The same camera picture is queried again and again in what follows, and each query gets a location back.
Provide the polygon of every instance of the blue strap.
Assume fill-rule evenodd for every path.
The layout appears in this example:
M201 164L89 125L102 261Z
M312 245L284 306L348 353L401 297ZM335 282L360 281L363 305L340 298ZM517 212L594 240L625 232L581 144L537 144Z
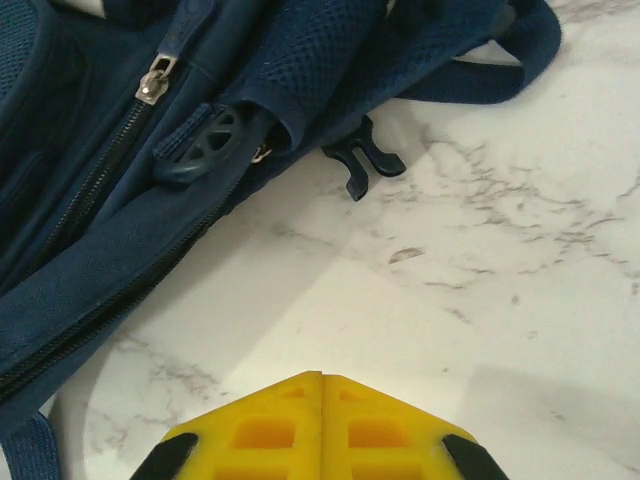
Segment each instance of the blue strap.
M2 442L12 480L60 480L56 436L41 413Z
M551 63L560 47L558 19L544 0L513 0L516 19L496 39L519 66L452 60L399 95L432 102L491 104L509 100Z

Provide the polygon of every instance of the yellow plastic object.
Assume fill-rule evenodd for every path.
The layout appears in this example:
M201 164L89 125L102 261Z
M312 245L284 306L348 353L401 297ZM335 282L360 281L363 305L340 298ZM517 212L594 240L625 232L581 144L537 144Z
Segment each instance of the yellow plastic object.
M339 376L307 372L173 429L198 442L176 480L464 480L464 430Z

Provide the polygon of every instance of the navy blue backpack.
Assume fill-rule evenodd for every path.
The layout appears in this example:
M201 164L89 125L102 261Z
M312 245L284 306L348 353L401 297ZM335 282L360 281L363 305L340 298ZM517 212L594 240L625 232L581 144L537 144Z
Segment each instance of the navy blue backpack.
M405 170L367 112L508 100L561 40L544 0L58 1L0 0L0 443L20 480L59 478L40 407L216 220L315 148L360 199L354 149ZM460 58L491 40L518 63Z

